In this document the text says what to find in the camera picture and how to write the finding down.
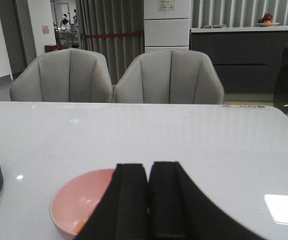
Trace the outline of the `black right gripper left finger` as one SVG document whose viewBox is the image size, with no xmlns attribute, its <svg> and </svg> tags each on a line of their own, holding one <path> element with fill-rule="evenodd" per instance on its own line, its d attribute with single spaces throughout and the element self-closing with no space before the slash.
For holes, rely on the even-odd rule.
<svg viewBox="0 0 288 240">
<path fill-rule="evenodd" d="M 99 204 L 76 240 L 148 239 L 148 182 L 142 164 L 117 164 Z"/>
</svg>

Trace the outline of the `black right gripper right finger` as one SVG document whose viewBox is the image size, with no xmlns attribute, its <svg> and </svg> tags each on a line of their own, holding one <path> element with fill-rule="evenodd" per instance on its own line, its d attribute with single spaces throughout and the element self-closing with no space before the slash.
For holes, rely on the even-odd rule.
<svg viewBox="0 0 288 240">
<path fill-rule="evenodd" d="M 155 162 L 149 177 L 152 240 L 259 240 L 222 211 L 178 162 Z"/>
</svg>

